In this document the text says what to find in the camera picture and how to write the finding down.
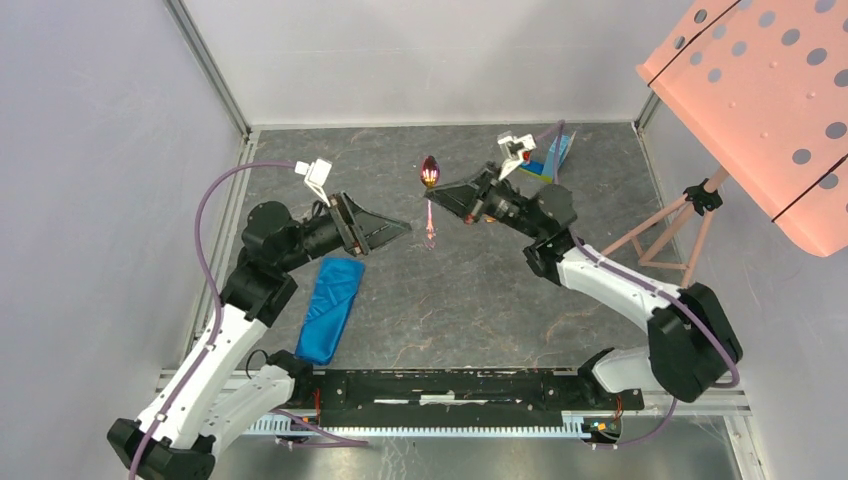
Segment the blue and yellow object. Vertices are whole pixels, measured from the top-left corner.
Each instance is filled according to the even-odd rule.
[[[314,365],[330,363],[342,338],[365,265],[347,258],[325,258],[315,279],[309,310],[300,329],[295,356]]]
[[[545,157],[545,162],[540,163],[535,161],[533,156],[530,157],[530,161],[521,165],[519,168],[534,177],[542,179],[546,183],[553,183],[554,181],[554,168],[559,169],[565,163],[565,156],[568,154],[568,150],[571,148],[571,140],[573,136],[569,137],[568,135],[562,135],[559,142],[559,159],[554,160],[556,157],[557,150],[557,140],[554,139],[551,142],[551,148],[548,150],[548,155]]]

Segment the white wall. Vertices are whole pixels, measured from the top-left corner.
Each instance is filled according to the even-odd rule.
[[[126,478],[106,432],[179,357],[194,208],[240,138],[160,1],[0,25],[0,478]]]
[[[646,145],[666,202],[718,163],[662,106]],[[695,275],[718,294],[744,350],[740,363],[756,427],[777,480],[843,478],[848,429],[848,250],[804,253],[729,180]],[[697,225],[679,241],[690,252]]]
[[[248,120],[630,120],[691,0],[185,2]]]

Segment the orange perforated panel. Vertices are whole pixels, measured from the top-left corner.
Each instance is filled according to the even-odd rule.
[[[699,0],[638,71],[799,247],[848,246],[848,172],[810,189],[848,154],[848,0]]]

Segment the folded blue cloth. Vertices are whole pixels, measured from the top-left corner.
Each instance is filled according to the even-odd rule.
[[[365,265],[347,258],[326,258],[321,263],[309,311],[300,329],[295,356],[315,365],[333,359],[342,338],[353,300],[362,282]]]

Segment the gray floor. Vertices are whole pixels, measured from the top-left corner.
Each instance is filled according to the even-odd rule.
[[[624,419],[624,438],[651,418]],[[571,439],[372,438],[362,449],[289,452],[268,437],[241,437],[215,466],[216,480],[737,480],[724,420],[676,417],[661,435],[615,452]]]
[[[521,249],[529,239],[498,224],[464,225],[433,207],[436,247],[423,245],[426,200],[418,174],[426,155],[438,160],[442,181],[500,161],[498,134],[540,133],[547,125],[399,127],[266,131],[256,162],[333,162],[328,192],[347,191],[369,210],[404,219],[414,231],[363,259],[366,272],[334,368],[575,366],[602,348],[645,343],[630,322],[583,294],[535,277]],[[629,124],[573,124],[576,141],[561,170],[579,215],[574,228],[599,250],[659,208],[639,143]],[[511,180],[532,194],[541,182],[517,172]],[[295,217],[313,194],[302,177],[277,169],[251,173],[240,217],[257,204],[278,200]],[[658,235],[649,232],[643,243]],[[241,248],[236,239],[234,253]],[[232,255],[230,268],[236,255]],[[622,248],[613,258],[635,266]],[[676,261],[671,249],[659,261]],[[293,273],[299,290],[259,342],[268,351],[293,351],[318,262]],[[677,281],[668,270],[643,270]]]

